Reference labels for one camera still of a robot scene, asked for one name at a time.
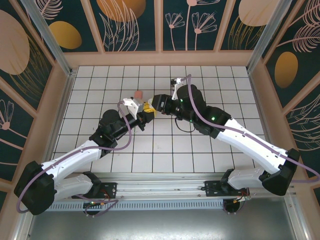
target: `white grid floor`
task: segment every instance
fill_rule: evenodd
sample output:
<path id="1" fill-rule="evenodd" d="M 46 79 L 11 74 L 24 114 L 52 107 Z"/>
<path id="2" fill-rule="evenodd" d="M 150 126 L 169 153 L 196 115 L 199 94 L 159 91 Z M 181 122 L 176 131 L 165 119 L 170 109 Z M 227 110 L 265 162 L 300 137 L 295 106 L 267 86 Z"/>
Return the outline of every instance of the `white grid floor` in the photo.
<path id="1" fill-rule="evenodd" d="M 265 139 L 244 66 L 80 66 L 53 158 L 88 140 L 102 114 L 117 109 L 119 100 L 133 97 L 136 90 L 143 91 L 145 102 L 157 94 L 170 95 L 170 79 L 187 74 L 192 75 L 192 83 L 202 91 L 207 105 L 224 109 Z M 189 122 L 178 124 L 185 131 L 193 129 Z M 170 116 L 157 114 L 145 131 L 136 127 L 133 133 L 129 147 L 111 152 L 77 172 L 223 173 L 230 168 L 257 167 L 252 159 L 226 143 L 197 131 L 180 131 Z M 128 138 L 123 136 L 118 147 L 125 145 Z"/>

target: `small orange object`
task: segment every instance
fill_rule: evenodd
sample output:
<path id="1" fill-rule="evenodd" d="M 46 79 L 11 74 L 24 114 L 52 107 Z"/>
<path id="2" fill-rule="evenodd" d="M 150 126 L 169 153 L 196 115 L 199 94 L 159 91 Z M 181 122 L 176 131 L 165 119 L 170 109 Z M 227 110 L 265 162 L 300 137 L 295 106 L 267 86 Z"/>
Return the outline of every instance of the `small orange object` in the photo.
<path id="1" fill-rule="evenodd" d="M 142 99 L 142 97 L 143 97 L 143 92 L 142 91 L 135 91 L 135 93 L 134 93 L 134 98 L 135 99 Z"/>

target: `black cable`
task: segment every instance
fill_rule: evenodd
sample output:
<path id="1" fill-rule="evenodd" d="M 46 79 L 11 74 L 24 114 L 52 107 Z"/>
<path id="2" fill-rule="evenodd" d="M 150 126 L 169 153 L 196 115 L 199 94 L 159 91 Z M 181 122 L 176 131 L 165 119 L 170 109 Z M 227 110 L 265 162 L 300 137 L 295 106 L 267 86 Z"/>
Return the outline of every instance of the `black cable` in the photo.
<path id="1" fill-rule="evenodd" d="M 196 130 L 196 128 L 194 128 L 192 131 L 182 130 L 182 129 L 178 126 L 177 120 L 179 120 L 179 119 L 176 117 L 176 118 L 174 119 L 174 122 L 175 122 L 176 127 L 177 127 L 180 131 L 190 134 L 190 133 L 192 133 L 194 130 Z"/>

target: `purple cable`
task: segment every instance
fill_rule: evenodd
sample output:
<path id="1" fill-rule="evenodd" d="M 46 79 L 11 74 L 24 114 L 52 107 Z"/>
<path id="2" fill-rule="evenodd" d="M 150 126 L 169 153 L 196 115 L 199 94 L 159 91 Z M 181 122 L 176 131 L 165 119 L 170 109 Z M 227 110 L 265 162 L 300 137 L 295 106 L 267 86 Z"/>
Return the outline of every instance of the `purple cable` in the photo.
<path id="1" fill-rule="evenodd" d="M 265 147 L 266 149 L 268 149 L 270 152 L 272 152 L 273 154 L 281 157 L 281 158 L 284 158 L 285 160 L 295 164 L 295 165 L 298 165 L 299 167 L 302 167 L 306 170 L 308 170 L 309 172 L 313 173 L 314 175 L 317 176 L 317 178 L 315 179 L 311 179 L 311 180 L 292 180 L 291 182 L 293 183 L 315 183 L 317 181 L 320 180 L 320 174 L 318 172 L 316 172 L 315 170 L 313 170 L 312 168 L 308 167 L 308 166 L 305 166 L 303 165 L 302 163 L 300 162 L 297 162 L 285 155 L 282 155 L 280 154 L 279 152 L 277 152 L 276 150 L 274 150 L 273 148 L 269 147 L 268 145 L 264 144 L 262 141 L 260 141 L 259 139 L 255 138 L 254 136 L 244 132 L 244 131 L 241 131 L 239 129 L 236 129 L 236 128 L 233 128 L 233 127 L 229 127 L 229 126 L 222 126 L 222 125 L 218 125 L 218 124 L 214 124 L 212 122 L 209 122 L 208 120 L 206 120 L 203 116 L 201 116 L 200 112 L 198 111 L 197 107 L 196 107 L 196 104 L 195 104 L 195 101 L 194 101 L 194 98 L 192 96 L 192 91 L 191 91 L 191 74 L 189 74 L 188 76 L 184 77 L 183 79 L 181 79 L 181 81 L 184 81 L 184 80 L 187 80 L 187 85 L 188 85 L 188 92 L 189 92 L 189 97 L 190 97 L 190 101 L 191 101 L 191 105 L 194 109 L 194 112 L 195 114 L 206 124 L 208 124 L 209 126 L 212 126 L 214 128 L 218 128 L 218 129 L 225 129 L 225 130 L 230 130 L 230 131 L 234 131 L 234 132 L 237 132 L 237 133 L 240 133 L 241 135 L 243 136 L 246 136 L 248 138 L 250 138 L 251 140 L 255 141 L 256 143 L 260 144 L 261 146 Z"/>
<path id="2" fill-rule="evenodd" d="M 87 146 L 87 147 L 84 147 L 82 149 L 79 149 L 77 151 L 74 151 L 66 156 L 64 156 L 63 158 L 61 158 L 60 160 L 56 161 L 55 163 L 51 164 L 50 166 L 48 166 L 47 168 L 45 168 L 44 170 L 42 170 L 41 172 L 39 172 L 35 177 L 33 177 L 29 182 L 28 184 L 25 186 L 25 188 L 22 190 L 20 196 L 19 196 L 19 199 L 18 199 L 18 202 L 16 203 L 16 210 L 18 213 L 20 214 L 24 214 L 24 213 L 27 213 L 29 212 L 28 209 L 26 210 L 21 210 L 20 209 L 20 203 L 22 201 L 22 198 L 24 197 L 26 191 L 28 190 L 28 188 L 31 186 L 31 184 L 34 183 L 35 180 L 37 180 L 42 174 L 46 173 L 48 170 L 52 169 L 54 166 L 58 165 L 59 163 L 63 162 L 64 160 L 72 157 L 73 155 L 76 155 L 80 152 L 83 152 L 85 150 L 89 150 L 89 149 L 101 149 L 101 150 L 107 150 L 107 151 L 119 151 L 119 150 L 123 150 L 125 149 L 126 147 L 129 146 L 129 144 L 131 143 L 131 140 L 132 140 L 132 133 L 131 133 L 131 128 L 130 128 L 130 124 L 128 122 L 128 119 L 126 118 L 126 115 L 125 113 L 122 111 L 122 109 L 120 108 L 120 105 L 123 103 L 123 101 L 120 101 L 118 102 L 117 104 L 117 107 L 125 121 L 125 124 L 128 128 L 128 132 L 129 132 L 129 140 L 127 142 L 126 145 L 122 146 L 122 147 L 119 147 L 119 148 L 111 148 L 111 147 L 102 147 L 102 146 Z"/>
<path id="3" fill-rule="evenodd" d="M 90 202 L 92 201 L 92 199 L 87 198 L 87 197 L 85 197 L 85 196 L 82 196 L 82 195 L 80 195 L 80 194 L 77 194 L 76 196 L 79 197 L 79 198 L 81 198 L 81 199 L 90 201 Z M 112 209 L 112 208 L 119 202 L 119 200 L 118 200 L 118 199 L 108 200 L 108 201 L 95 200 L 94 202 L 96 202 L 96 203 L 101 203 L 101 204 L 109 204 L 109 203 L 113 203 L 113 204 L 111 204 L 111 205 L 108 206 L 105 210 L 100 211 L 100 212 L 98 212 L 98 213 L 95 214 L 95 215 L 89 215 L 89 214 L 88 214 L 87 210 L 88 210 L 88 208 L 90 207 L 90 205 L 88 205 L 88 206 L 86 206 L 86 208 L 84 209 L 84 213 L 87 215 L 87 217 L 91 216 L 92 218 L 96 218 L 96 217 L 99 217 L 99 216 L 107 213 L 110 209 Z"/>

